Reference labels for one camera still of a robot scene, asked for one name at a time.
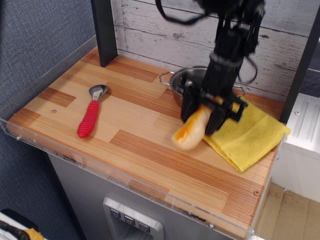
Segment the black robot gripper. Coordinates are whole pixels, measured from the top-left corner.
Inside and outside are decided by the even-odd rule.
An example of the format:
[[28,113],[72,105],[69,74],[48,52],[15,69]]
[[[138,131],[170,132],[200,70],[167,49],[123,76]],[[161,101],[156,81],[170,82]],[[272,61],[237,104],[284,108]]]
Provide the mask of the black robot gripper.
[[210,62],[203,75],[189,72],[182,73],[180,86],[183,89],[180,118],[185,123],[205,104],[213,112],[205,129],[210,136],[224,124],[227,119],[239,121],[247,104],[233,92],[234,83],[240,73],[244,58],[235,59],[210,54]]

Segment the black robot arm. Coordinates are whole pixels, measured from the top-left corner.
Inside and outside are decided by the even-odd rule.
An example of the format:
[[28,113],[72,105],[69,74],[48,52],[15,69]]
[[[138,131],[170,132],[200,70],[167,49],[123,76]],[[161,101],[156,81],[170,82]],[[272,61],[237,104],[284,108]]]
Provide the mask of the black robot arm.
[[233,87],[240,78],[245,58],[254,53],[265,13],[263,0],[204,0],[200,5],[205,15],[216,13],[219,21],[215,47],[201,83],[184,73],[180,117],[186,122],[199,108],[209,108],[205,135],[219,130],[227,119],[239,121],[247,104],[236,96]]

